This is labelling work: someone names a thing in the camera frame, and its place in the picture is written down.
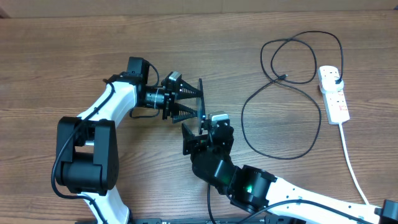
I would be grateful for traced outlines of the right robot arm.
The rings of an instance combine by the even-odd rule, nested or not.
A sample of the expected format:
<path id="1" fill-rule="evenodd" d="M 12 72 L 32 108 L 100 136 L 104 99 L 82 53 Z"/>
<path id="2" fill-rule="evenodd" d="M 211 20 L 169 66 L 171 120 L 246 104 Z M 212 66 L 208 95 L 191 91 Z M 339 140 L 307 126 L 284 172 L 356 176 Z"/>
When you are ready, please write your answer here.
<path id="1" fill-rule="evenodd" d="M 182 125 L 183 154 L 193 173 L 227 196 L 231 205 L 249 213 L 243 223 L 263 212 L 307 223 L 397 223 L 397 202 L 381 207 L 345 202 L 300 188 L 281 177 L 251 166 L 233 164 L 234 129 L 228 119 L 205 121 L 204 135 Z"/>

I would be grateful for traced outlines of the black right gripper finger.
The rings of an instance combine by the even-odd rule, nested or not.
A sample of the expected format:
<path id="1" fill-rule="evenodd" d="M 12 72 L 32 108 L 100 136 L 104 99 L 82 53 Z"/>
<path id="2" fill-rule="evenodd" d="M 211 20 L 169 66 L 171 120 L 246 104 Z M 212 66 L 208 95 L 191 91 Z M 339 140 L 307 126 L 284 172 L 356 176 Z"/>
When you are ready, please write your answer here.
<path id="1" fill-rule="evenodd" d="M 198 136 L 194 135 L 185 123 L 182 123 L 183 155 L 191 154 L 199 143 Z"/>
<path id="2" fill-rule="evenodd" d="M 209 131 L 211 126 L 211 120 L 210 119 L 200 119 L 199 120 L 199 128 L 198 128 L 198 133 L 203 134 L 204 131 Z"/>

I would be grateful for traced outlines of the Samsung Galaxy smartphone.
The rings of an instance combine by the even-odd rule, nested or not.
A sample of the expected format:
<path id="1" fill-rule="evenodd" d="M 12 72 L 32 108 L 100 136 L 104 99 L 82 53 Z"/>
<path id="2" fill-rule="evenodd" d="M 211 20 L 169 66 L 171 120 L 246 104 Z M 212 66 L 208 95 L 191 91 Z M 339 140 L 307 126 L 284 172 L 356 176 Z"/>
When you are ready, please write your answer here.
<path id="1" fill-rule="evenodd" d="M 206 113 L 205 113 L 203 82 L 202 82 L 201 78 L 198 80 L 198 89 L 201 94 L 200 97 L 197 98 L 198 133 L 199 133 L 199 135 L 202 135 L 203 130 L 204 130 L 203 123 L 206 120 Z"/>

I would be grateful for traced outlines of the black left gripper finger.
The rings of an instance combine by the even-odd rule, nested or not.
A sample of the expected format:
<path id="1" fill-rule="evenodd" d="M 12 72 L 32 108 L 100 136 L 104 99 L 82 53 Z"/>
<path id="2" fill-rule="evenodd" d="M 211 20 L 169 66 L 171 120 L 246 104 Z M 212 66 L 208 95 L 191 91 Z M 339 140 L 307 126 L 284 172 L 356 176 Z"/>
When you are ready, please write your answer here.
<path id="1" fill-rule="evenodd" d="M 178 123 L 190 118 L 196 118 L 197 115 L 197 110 L 181 105 L 179 103 L 175 103 L 171 107 L 170 117 L 172 118 L 173 123 Z"/>
<path id="2" fill-rule="evenodd" d="M 181 78 L 177 80 L 176 85 L 177 90 L 175 92 L 175 98 L 177 100 L 201 97 L 201 90 L 191 86 Z"/>

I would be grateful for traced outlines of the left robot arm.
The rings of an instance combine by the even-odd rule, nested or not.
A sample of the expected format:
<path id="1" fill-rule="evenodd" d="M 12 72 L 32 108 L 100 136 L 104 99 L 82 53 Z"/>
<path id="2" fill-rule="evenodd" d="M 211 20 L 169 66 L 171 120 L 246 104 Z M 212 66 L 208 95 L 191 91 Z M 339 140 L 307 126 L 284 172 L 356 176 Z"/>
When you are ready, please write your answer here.
<path id="1" fill-rule="evenodd" d="M 130 57 L 127 69 L 105 79 L 103 94 L 78 116 L 64 116 L 57 126 L 55 162 L 51 173 L 54 193 L 64 199 L 82 199 L 95 216 L 95 223 L 133 223 L 131 209 L 116 187 L 119 155 L 116 129 L 134 108 L 157 110 L 163 119 L 178 123 L 205 119 L 205 107 L 192 109 L 178 103 L 196 98 L 203 103 L 203 84 L 193 87 L 179 72 L 170 72 L 154 85 L 148 84 L 154 68 L 142 57 Z"/>

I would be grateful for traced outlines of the white power extension strip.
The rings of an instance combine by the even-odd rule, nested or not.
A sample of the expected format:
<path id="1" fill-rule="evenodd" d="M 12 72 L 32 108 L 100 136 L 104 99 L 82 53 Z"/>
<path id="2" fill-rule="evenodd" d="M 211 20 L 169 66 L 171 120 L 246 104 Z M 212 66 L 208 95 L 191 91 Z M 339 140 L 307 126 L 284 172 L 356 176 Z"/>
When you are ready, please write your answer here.
<path id="1" fill-rule="evenodd" d="M 330 65 L 324 65 L 318 69 L 319 83 L 321 76 L 340 79 L 338 69 Z M 329 124 L 342 124 L 350 119 L 343 89 L 333 93 L 322 93 L 322 96 Z"/>

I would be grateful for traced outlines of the white charger plug adapter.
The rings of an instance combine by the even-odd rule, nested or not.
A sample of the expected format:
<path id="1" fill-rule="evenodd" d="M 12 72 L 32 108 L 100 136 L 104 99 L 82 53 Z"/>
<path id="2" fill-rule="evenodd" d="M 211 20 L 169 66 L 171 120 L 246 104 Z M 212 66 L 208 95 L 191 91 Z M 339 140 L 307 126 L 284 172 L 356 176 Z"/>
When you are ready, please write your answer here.
<path id="1" fill-rule="evenodd" d="M 324 94 L 340 91 L 344 88 L 344 81 L 336 77 L 321 76 L 319 83 L 320 91 Z"/>

